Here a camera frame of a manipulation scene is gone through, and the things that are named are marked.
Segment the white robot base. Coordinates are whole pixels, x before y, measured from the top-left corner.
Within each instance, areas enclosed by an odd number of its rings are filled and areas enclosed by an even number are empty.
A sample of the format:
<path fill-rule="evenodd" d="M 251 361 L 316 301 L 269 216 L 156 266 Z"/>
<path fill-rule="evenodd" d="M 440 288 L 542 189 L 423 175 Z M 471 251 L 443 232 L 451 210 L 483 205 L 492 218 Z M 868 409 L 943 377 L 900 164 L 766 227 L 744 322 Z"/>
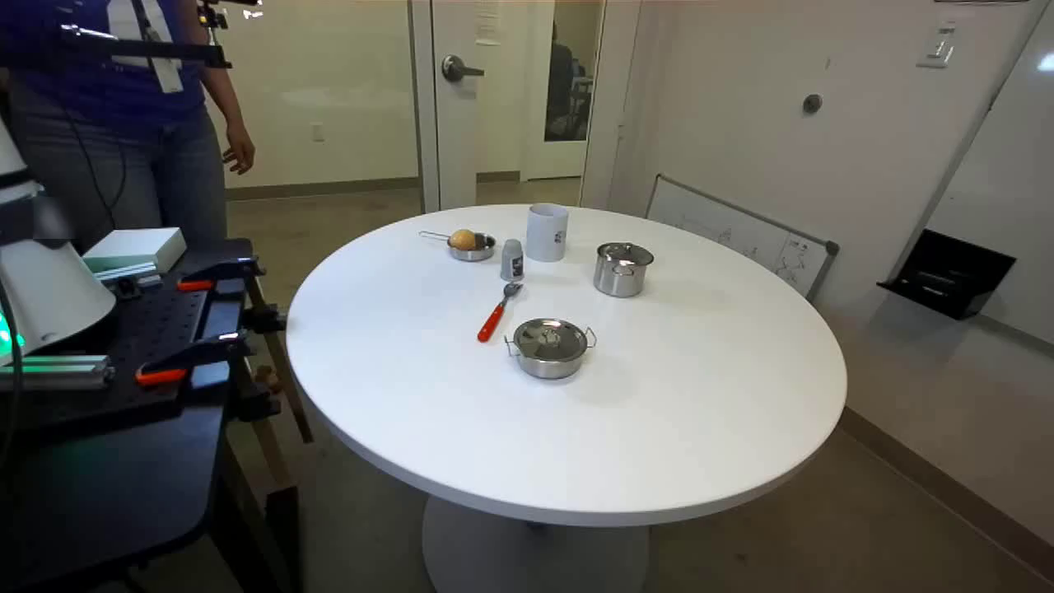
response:
<path fill-rule="evenodd" d="M 0 361 L 64 342 L 116 311 L 88 275 L 45 189 L 0 123 Z"/>

